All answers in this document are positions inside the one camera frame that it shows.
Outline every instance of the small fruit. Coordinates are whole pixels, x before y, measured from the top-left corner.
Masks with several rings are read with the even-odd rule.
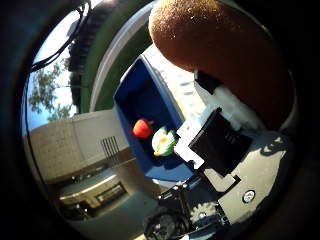
[[[152,134],[151,125],[152,122],[146,119],[139,119],[132,129],[132,133],[138,138],[147,138]]]

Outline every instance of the sky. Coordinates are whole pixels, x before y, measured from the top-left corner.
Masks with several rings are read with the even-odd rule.
[[[91,5],[92,8],[96,6],[101,0],[91,0]],[[39,52],[37,53],[34,62],[37,62],[39,60],[45,59],[55,53],[67,40],[67,32],[71,26],[71,24],[74,21],[77,21],[79,19],[79,14],[77,11],[71,12],[69,15],[67,15],[54,29],[53,31],[49,34],[47,39],[44,41],[42,44]],[[57,61],[60,61],[62,58],[67,58],[69,57],[69,52],[68,48],[66,48],[61,56],[57,59]],[[45,69],[52,69],[52,66],[54,65],[54,62],[47,66]],[[32,76],[33,74],[30,75],[30,81],[29,81],[29,94],[32,91]],[[56,80],[57,83],[61,86],[68,85],[69,81],[69,72],[65,71],[63,72],[59,78]],[[55,91],[55,94],[57,96],[57,100],[55,101],[54,105],[58,105],[59,103],[63,105],[68,105],[72,104],[72,96],[71,96],[71,90],[70,88],[59,88]],[[74,113],[76,112],[76,107],[73,106],[70,111],[70,116],[73,116]],[[30,107],[28,106],[28,126],[29,130],[32,130],[34,128],[37,128],[43,124],[46,124],[47,117],[50,115],[48,111],[45,109],[42,110],[41,114],[37,114],[35,112],[32,112]],[[22,134],[25,135],[25,124],[22,124]]]

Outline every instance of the beige wall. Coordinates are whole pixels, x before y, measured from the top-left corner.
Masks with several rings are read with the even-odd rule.
[[[103,138],[115,136],[120,150],[128,147],[113,110],[48,123],[30,136],[41,175],[51,183],[103,160]]]

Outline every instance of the blue bin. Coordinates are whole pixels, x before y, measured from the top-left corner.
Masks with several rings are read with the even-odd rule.
[[[122,77],[114,95],[114,104],[126,139],[146,177],[176,182],[193,175],[193,169],[175,154],[155,157],[151,146],[152,135],[140,139],[132,134],[133,126],[140,118],[154,121],[154,132],[162,126],[176,131],[182,125],[182,118],[167,86],[143,56]]]

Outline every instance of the gear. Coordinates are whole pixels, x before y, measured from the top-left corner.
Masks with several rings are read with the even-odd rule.
[[[191,222],[198,227],[208,224],[216,214],[216,204],[214,202],[199,203],[191,211]]]

